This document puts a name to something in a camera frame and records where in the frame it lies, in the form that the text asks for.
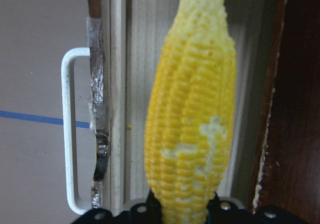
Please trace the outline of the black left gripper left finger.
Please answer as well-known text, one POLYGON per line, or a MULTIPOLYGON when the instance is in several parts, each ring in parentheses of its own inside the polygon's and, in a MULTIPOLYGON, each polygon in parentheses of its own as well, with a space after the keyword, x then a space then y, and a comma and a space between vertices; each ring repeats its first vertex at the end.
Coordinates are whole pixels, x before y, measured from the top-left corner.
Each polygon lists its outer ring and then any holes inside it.
POLYGON ((93 208, 73 223, 161 223, 161 204, 152 191, 147 198, 124 208, 118 215, 103 208, 93 208))

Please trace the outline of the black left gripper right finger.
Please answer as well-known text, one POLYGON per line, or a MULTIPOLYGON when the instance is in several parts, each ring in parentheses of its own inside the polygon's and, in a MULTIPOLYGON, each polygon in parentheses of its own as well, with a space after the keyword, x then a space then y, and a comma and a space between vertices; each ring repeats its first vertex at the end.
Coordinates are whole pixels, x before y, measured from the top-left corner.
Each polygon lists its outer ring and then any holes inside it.
POLYGON ((207 205, 207 223, 307 223, 298 216, 274 205, 248 211, 243 203, 233 197, 217 193, 207 205))

